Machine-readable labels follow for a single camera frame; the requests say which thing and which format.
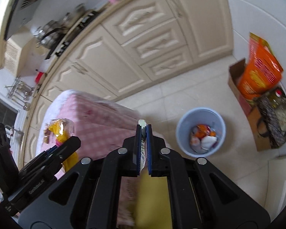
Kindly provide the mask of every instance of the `cabinet door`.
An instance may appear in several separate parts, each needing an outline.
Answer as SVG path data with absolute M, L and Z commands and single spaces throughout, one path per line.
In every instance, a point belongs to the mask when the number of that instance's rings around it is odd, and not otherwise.
M 150 82 L 142 69 L 102 26 L 80 42 L 69 60 L 117 96 Z
M 25 163 L 30 162 L 35 157 L 38 136 L 39 136 L 39 130 L 36 130 L 33 127 L 29 127 L 26 145 L 24 148 Z
M 166 0 L 135 0 L 120 9 L 102 25 L 120 43 L 174 18 Z
M 142 69 L 154 81 L 192 64 L 188 47 L 184 46 L 142 65 Z
M 146 30 L 122 46 L 138 64 L 144 64 L 186 44 L 176 19 Z
M 46 98 L 53 99 L 62 91 L 68 89 L 84 91 L 107 100 L 116 98 L 112 92 L 93 80 L 80 66 L 67 60 L 57 70 L 51 83 L 46 86 L 42 95 Z
M 167 0 L 183 30 L 194 62 L 233 50 L 227 0 Z
M 48 99 L 40 96 L 38 98 L 36 107 L 34 109 L 34 113 L 31 119 L 31 123 L 30 126 L 40 130 L 41 129 L 41 124 L 44 118 L 44 115 L 46 114 L 46 111 L 48 109 L 48 107 L 51 105 L 51 101 L 49 101 Z

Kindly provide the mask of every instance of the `orange snack bag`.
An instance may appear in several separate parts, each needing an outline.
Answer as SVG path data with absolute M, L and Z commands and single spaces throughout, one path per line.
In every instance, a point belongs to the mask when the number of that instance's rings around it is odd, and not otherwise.
M 278 84 L 283 68 L 264 39 L 250 33 L 249 47 L 249 62 L 237 88 L 252 102 L 253 98 L 261 96 Z

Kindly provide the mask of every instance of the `pink checkered tablecloth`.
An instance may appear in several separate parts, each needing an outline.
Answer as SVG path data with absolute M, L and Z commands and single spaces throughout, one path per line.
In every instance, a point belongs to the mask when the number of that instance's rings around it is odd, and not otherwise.
M 135 113 L 121 112 L 126 108 L 113 102 L 91 101 L 80 94 L 71 94 L 61 106 L 57 118 L 67 118 L 75 123 L 75 136 L 81 140 L 77 150 L 79 158 L 90 157 L 93 160 L 106 157 L 107 154 L 122 146 L 125 138 L 135 135 L 138 118 Z M 55 137 L 50 136 L 49 144 L 43 143 L 40 151 L 55 145 Z M 129 202 L 133 202 L 136 193 L 136 178 L 122 178 L 118 224 L 133 226 L 134 222 Z

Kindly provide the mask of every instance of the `yellow cloth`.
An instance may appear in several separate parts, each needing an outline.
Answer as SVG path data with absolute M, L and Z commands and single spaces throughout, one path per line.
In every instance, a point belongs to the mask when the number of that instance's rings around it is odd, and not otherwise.
M 172 229 L 166 177 L 150 177 L 147 170 L 142 170 L 140 177 L 134 212 L 135 228 Z

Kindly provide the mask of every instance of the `wooden countertop edge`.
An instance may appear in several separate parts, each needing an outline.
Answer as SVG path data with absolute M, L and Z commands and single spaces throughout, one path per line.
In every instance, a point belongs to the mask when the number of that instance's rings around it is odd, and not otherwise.
M 104 12 L 102 12 L 95 20 L 93 20 L 75 39 L 74 41 L 69 45 L 69 47 L 64 51 L 64 53 L 57 58 L 56 56 L 52 56 L 52 63 L 49 66 L 47 70 L 47 77 L 44 80 L 38 94 L 36 97 L 33 98 L 31 102 L 31 108 L 30 113 L 28 115 L 27 122 L 25 123 L 25 126 L 23 128 L 23 140 L 21 143 L 21 147 L 19 149 L 19 157 L 18 157 L 18 166 L 21 169 L 23 167 L 24 163 L 24 151 L 25 151 L 25 145 L 27 142 L 27 134 L 30 127 L 33 111 L 35 109 L 35 106 L 37 104 L 38 98 L 43 92 L 45 86 L 50 82 L 52 76 L 54 75 L 55 71 L 59 68 L 60 64 L 65 61 L 65 59 L 68 57 L 68 55 L 72 52 L 72 50 L 78 45 L 80 41 L 82 41 L 87 34 L 89 34 L 94 28 L 96 28 L 98 25 L 100 25 L 105 19 L 107 19 L 109 16 L 111 16 L 114 12 L 118 11 L 119 9 L 123 8 L 125 5 L 130 3 L 133 0 L 119 0 L 118 3 L 110 6 L 107 8 Z

